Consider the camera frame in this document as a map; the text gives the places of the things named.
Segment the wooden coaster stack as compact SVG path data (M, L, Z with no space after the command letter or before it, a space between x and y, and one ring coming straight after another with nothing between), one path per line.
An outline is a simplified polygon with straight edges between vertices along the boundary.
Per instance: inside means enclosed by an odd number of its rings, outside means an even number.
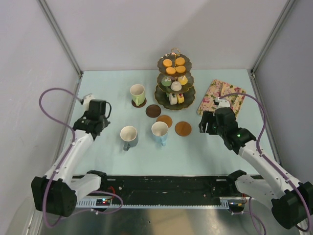
M175 132L179 136L186 137L192 132L192 127L188 122L180 121L175 125Z

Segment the light wooden coaster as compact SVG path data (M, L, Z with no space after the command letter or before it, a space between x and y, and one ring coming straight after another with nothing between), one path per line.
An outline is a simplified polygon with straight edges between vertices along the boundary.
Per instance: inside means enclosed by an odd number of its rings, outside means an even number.
M167 124L168 128L170 128L173 124L173 120L168 115L161 115L156 119L157 122L161 121Z

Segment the grey mug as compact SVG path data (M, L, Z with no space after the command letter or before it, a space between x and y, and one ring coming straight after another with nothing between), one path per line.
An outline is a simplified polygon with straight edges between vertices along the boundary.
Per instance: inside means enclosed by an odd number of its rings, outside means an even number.
M124 142L123 150L128 151L138 144L138 132L133 126L125 126L120 132L120 137Z

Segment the white cup pastry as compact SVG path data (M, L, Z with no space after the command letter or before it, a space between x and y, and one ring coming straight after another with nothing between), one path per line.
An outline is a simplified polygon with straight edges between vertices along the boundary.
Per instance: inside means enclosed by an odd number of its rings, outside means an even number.
M176 105L177 104L178 100L177 100L176 94L169 94L168 98L169 98L170 105Z

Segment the white cupcake pastry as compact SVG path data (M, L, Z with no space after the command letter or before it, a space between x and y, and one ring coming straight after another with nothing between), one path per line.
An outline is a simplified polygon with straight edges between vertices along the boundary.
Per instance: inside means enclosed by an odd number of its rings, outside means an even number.
M181 84L178 81L174 81L171 84L171 90L173 90L173 91L180 91L181 90Z

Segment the yellow round pastry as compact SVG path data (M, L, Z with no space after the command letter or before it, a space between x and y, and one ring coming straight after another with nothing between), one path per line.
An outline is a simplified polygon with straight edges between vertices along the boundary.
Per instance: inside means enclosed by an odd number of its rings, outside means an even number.
M188 83L188 79L187 79L187 77L185 75L184 76L180 76L180 77L178 77L178 82L182 86L184 86L184 85L186 85Z

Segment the green mug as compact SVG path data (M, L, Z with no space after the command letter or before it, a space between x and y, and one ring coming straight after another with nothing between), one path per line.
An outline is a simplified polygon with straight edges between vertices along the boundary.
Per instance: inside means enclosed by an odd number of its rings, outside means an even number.
M135 84L130 88L130 93L132 95L132 101L135 106L140 106L145 100L145 88L143 85Z

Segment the orange macaron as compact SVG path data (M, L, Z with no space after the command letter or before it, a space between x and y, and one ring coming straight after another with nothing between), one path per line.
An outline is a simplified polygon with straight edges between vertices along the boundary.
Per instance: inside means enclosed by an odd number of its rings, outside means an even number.
M178 57L175 63L177 66L183 66L185 64L185 59L183 57Z
M174 67L167 67L166 68L166 73L170 74L170 75L173 75L173 74L176 73L176 69Z
M177 73L184 73L186 71L186 67L185 66L177 66L176 67L176 72Z
M163 60L163 65L165 66L165 67L171 67L172 66L172 64L173 64L173 62L172 62L172 60L171 59L164 59Z

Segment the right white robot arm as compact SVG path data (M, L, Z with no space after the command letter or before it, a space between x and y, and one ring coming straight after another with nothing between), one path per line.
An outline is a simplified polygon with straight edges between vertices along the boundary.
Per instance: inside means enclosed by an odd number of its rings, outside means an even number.
M231 174L233 180L226 183L229 195L238 196L242 192L252 196L268 207L285 229L296 227L313 214L312 184L300 182L277 162L259 152L255 136L238 126L231 108L205 111L199 129L202 133L220 136L229 150L245 159L264 179L264 182L256 182L237 170Z

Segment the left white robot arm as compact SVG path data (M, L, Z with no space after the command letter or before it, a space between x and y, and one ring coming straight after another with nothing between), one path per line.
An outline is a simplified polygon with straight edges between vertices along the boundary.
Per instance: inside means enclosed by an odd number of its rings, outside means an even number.
M31 189L35 208L62 217L70 216L76 203L93 191L104 195L109 184L106 173L90 170L82 178L72 181L73 172L86 150L110 122L111 104L105 100L92 99L88 109L70 128L72 138L67 149L43 177L34 177Z

